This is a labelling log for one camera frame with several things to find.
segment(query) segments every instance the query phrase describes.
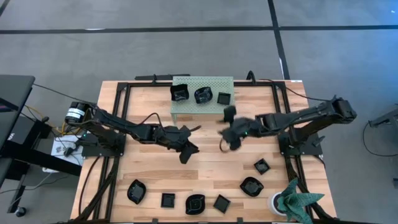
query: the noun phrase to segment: desk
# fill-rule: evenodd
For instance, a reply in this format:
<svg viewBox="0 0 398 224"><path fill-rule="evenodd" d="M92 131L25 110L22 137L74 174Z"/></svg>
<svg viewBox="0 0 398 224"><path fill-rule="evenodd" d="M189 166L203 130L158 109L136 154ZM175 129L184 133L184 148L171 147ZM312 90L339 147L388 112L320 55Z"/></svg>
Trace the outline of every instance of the desk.
<svg viewBox="0 0 398 224"><path fill-rule="evenodd" d="M305 94L303 83L286 81L286 86L297 93ZM103 82L99 94L100 108L112 113L117 82ZM139 123L148 114L158 112L164 126L172 125L170 116L169 87L134 87L131 89L127 119ZM272 90L269 87L235 87L235 102L238 115L254 117L255 114L273 113L275 106ZM292 111L308 107L307 99L288 91ZM282 111L284 105L279 96ZM119 114L123 101L120 101ZM127 137L124 155L120 159L116 191L114 195L112 222L151 222L158 218L160 222L236 222L243 217L245 222L283 221L285 218L271 214L267 208L267 197L283 190L288 184L283 157L280 155L276 137L247 138L236 152L223 154L218 148L221 136L217 130L226 127L216 124L222 115L181 115L178 125L193 128L202 125L195 131L190 141L199 147L200 152L192 155L187 164L181 164L175 151L164 147L142 145ZM151 118L149 123L156 123ZM271 170L260 175L253 164L264 158ZM71 218L78 216L78 203L88 169L95 158L84 161L80 181L75 195ZM331 216L336 216L331 193L323 164L313 156L302 156L303 169L309 191L322 193L325 196L318 202ZM83 194L82 208L85 208L98 188L102 158L94 166L88 178ZM256 198L245 195L239 188L244 178L252 176L259 179L264 190ZM136 205L127 199L127 188L134 179L139 179L147 186L143 201ZM162 193L175 193L175 208L160 207ZM185 200L191 194L206 196L206 210L197 216L185 214ZM226 214L213 208L217 196L221 194L231 200ZM104 217L105 204L108 198L104 194L100 218Z"/></svg>

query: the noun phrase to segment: wooden table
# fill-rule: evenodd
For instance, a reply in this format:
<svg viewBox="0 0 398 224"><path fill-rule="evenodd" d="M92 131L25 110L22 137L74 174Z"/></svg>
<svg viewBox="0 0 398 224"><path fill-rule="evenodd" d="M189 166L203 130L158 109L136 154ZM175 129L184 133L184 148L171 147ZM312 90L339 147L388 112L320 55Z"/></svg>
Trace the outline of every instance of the wooden table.
<svg viewBox="0 0 398 224"><path fill-rule="evenodd" d="M116 85L116 81L103 82L99 94L99 107L109 113L112 113ZM286 85L297 93L305 94L302 82L286 81ZM238 116L253 118L255 114L275 112L270 87L236 87L234 90ZM292 111L308 107L307 99L289 91L288 96ZM280 93L279 99L284 111ZM164 126L172 125L169 87L132 88L127 119L139 123L153 112L158 112ZM215 122L222 117L222 115L178 117L178 126L184 124L193 128L202 125L202 128L189 138L199 147L200 152L194 154L187 164L181 164L178 154L173 150L168 151L156 145L139 144L128 136L125 153L120 159L111 221L151 222L153 218L158 218L160 222L235 222L237 217L253 222L285 220L283 217L273 215L267 208L268 196L282 191L288 184L285 162L279 153L277 138L246 138L241 149L223 154L218 147L221 136L217 130L222 130L227 125ZM148 122L157 123L157 120L151 118ZM261 158L271 166L271 170L264 175L260 175L253 166ZM81 188L94 159L89 158L84 161L71 218L78 216ZM83 194L82 209L88 205L97 191L102 160L99 159L89 176ZM335 217L336 212L323 164L313 156L302 156L302 160L309 191L325 194L318 203L329 215ZM257 178L264 185L264 190L258 197L249 197L239 188L240 183L249 176ZM127 188L135 179L139 179L147 187L147 193L139 205L127 199ZM175 193L174 209L160 207L162 193ZM185 214L185 201L192 194L206 196L206 210L200 215ZM231 201L225 214L213 208L219 194ZM108 192L103 197L100 218L104 217L107 198Z"/></svg>

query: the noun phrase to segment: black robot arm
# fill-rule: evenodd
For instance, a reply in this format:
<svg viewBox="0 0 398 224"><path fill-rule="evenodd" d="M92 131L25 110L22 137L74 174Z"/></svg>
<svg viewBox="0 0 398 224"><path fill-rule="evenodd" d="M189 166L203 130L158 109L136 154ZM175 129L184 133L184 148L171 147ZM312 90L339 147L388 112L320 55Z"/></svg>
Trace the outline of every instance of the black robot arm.
<svg viewBox="0 0 398 224"><path fill-rule="evenodd" d="M356 117L349 102L342 98L336 98L336 96L318 106L287 114L259 114L255 116L255 119L234 119L235 115L236 108L234 106L224 110L223 122L229 122L230 127L220 131L231 150L237 150L241 146L241 140L246 137L275 136L295 124L309 122L302 128L289 128L290 145L294 147L331 124L348 124Z"/></svg>
<svg viewBox="0 0 398 224"><path fill-rule="evenodd" d="M186 126L178 129L176 126L163 127L159 124L135 124L125 119L111 115L94 104L73 102L68 110L65 122L74 127L89 131L98 138L98 142L107 148L117 147L119 133L129 134L141 144L157 144L167 149L175 149L180 154L180 162L186 164L190 156L199 152L188 137L193 130Z"/></svg>

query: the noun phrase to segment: green perforated board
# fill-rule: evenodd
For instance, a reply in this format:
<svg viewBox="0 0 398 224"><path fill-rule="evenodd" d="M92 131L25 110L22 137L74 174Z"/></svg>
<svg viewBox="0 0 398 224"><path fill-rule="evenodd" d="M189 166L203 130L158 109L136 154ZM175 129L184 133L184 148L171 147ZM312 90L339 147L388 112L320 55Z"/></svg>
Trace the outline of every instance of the green perforated board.
<svg viewBox="0 0 398 224"><path fill-rule="evenodd" d="M217 103L218 93L231 94L230 105L233 105L234 100L234 79L233 77L173 77L173 85L187 84L189 99L183 101L172 101L172 114L223 114L224 108L228 105L221 105ZM213 92L213 99L204 104L197 104L194 93L201 87L211 88Z"/></svg>

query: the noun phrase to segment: gray carpet floor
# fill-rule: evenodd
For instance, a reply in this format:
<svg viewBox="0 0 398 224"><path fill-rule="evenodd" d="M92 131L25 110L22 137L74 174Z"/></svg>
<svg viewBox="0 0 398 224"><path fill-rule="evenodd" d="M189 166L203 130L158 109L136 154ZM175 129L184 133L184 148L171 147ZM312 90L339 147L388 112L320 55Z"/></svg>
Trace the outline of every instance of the gray carpet floor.
<svg viewBox="0 0 398 224"><path fill-rule="evenodd" d="M280 26L398 24L394 0L274 0ZM10 0L0 30L100 29L172 26L271 26L266 0ZM398 103L398 30L281 31L290 77L303 80L308 96L346 98L358 117L320 132L326 173L338 217L396 223L398 157L366 152L366 121ZM103 80L138 75L190 73L243 79L283 79L273 31L141 34L0 34L0 73L34 75L36 83L96 101ZM34 88L27 105L61 124L68 98ZM370 150L398 153L391 126L366 130ZM32 169L32 185L45 174ZM49 180L64 174L51 176ZM6 214L12 194L0 195L1 223L51 223L70 216L78 179L24 194L29 213ZM6 181L0 191L13 189Z"/></svg>

